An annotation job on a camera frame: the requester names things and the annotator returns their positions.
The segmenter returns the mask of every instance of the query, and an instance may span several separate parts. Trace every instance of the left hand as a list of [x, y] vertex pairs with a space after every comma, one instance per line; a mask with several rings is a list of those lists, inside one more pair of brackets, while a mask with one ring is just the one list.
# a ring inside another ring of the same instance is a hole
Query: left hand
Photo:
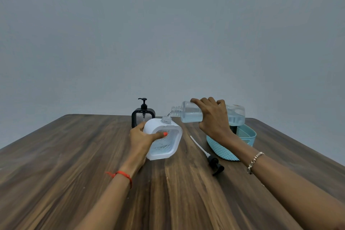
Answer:
[[126, 162], [123, 164], [124, 170], [133, 176], [145, 163], [146, 154], [149, 152], [152, 143], [167, 136], [167, 133], [157, 132], [156, 134], [146, 134], [144, 129], [146, 122], [142, 122], [129, 132], [130, 151]]

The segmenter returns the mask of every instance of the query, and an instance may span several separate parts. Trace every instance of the black soap dispenser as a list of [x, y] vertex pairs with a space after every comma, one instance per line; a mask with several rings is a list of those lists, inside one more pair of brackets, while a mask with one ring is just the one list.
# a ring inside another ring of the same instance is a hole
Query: black soap dispenser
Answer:
[[144, 102], [142, 103], [141, 108], [137, 108], [132, 113], [132, 128], [135, 128], [138, 124], [140, 124], [143, 121], [148, 121], [156, 117], [155, 111], [151, 108], [147, 108], [147, 104], [145, 104], [147, 98], [138, 99], [141, 99]]

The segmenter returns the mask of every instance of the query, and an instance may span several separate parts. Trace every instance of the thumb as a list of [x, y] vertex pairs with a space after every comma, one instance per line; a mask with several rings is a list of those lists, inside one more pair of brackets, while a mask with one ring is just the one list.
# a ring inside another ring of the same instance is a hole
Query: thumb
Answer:
[[155, 141], [155, 140], [161, 139], [161, 138], [163, 138], [163, 137], [165, 137], [167, 135], [168, 135], [167, 132], [157, 132], [155, 134], [152, 134], [151, 136], [152, 136], [153, 141]]

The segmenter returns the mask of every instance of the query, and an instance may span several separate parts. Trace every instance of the right hand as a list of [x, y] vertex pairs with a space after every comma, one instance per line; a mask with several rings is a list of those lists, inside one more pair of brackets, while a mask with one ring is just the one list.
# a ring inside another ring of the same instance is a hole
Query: right hand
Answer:
[[226, 111], [225, 101], [213, 97], [202, 98], [201, 100], [192, 98], [190, 100], [196, 104], [203, 112], [203, 120], [199, 123], [199, 128], [210, 138], [219, 144], [235, 134], [230, 130], [228, 113]]

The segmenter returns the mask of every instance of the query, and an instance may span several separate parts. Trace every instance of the finger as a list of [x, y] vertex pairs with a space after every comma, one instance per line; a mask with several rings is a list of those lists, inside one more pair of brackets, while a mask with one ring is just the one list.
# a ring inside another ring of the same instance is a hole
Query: finger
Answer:
[[211, 102], [211, 104], [217, 105], [217, 102], [215, 101], [213, 97], [209, 97], [208, 100]]
[[212, 105], [206, 97], [201, 98], [200, 101], [203, 102], [205, 105]]
[[201, 109], [201, 111], [204, 112], [206, 110], [205, 104], [203, 102], [201, 102], [199, 99], [192, 98], [190, 101], [192, 103], [196, 104]]
[[155, 134], [152, 134], [151, 136], [152, 136], [152, 140], [155, 141], [155, 140], [161, 139], [167, 135], [168, 135], [168, 132], [157, 132]]
[[224, 101], [223, 99], [218, 100], [218, 101], [217, 101], [217, 104], [218, 104], [219, 106], [221, 106], [221, 107], [226, 108], [225, 101]]
[[140, 131], [142, 131], [144, 129], [146, 122], [141, 122], [139, 125], [137, 125], [135, 128], [139, 129]]

